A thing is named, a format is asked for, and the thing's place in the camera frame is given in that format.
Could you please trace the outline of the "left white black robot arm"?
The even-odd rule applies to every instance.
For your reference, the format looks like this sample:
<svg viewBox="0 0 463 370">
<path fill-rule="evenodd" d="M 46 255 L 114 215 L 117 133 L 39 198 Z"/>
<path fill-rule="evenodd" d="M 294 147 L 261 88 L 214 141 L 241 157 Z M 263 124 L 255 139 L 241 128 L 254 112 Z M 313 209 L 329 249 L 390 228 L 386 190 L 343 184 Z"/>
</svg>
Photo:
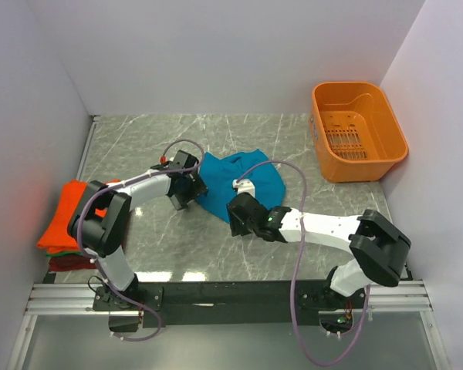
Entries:
<svg viewBox="0 0 463 370">
<path fill-rule="evenodd" d="M 113 289 L 111 300 L 118 308 L 133 308 L 140 295 L 137 275 L 123 251 L 131 213 L 160 197 L 167 197 L 175 210 L 187 208 L 208 191 L 198 173 L 200 164 L 197 157 L 179 150 L 173 159 L 128 180 L 87 184 L 68 223 L 67 234 Z"/>
</svg>

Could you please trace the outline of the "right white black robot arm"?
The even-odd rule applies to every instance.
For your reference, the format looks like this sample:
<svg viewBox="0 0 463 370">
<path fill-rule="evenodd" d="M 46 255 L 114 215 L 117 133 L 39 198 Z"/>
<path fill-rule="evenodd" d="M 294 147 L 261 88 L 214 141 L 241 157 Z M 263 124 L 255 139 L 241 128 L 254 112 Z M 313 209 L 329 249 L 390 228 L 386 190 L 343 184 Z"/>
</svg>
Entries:
<svg viewBox="0 0 463 370">
<path fill-rule="evenodd" d="M 344 305 L 369 284 L 399 285 L 410 239 L 376 210 L 335 217 L 302 213 L 290 207 L 262 206 L 249 193 L 240 193 L 227 205 L 232 236 L 254 234 L 268 242 L 304 242 L 334 247 L 353 256 L 334 267 L 313 300 L 321 308 Z"/>
</svg>

